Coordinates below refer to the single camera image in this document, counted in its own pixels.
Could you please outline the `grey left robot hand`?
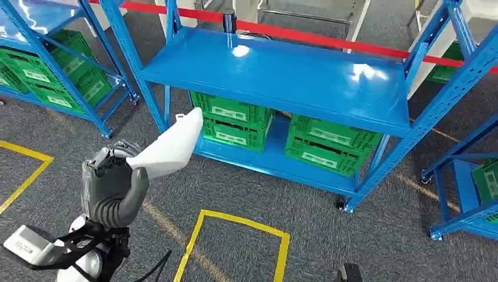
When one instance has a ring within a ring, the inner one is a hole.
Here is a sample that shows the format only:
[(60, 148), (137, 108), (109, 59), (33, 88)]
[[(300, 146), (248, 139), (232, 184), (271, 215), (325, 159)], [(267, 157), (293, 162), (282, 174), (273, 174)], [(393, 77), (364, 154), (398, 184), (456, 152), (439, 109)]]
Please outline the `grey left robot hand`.
[(149, 177), (145, 168), (133, 169), (126, 159), (141, 151), (136, 142), (120, 139), (83, 161), (80, 198), (89, 220), (108, 228), (125, 228), (134, 222), (149, 189)]

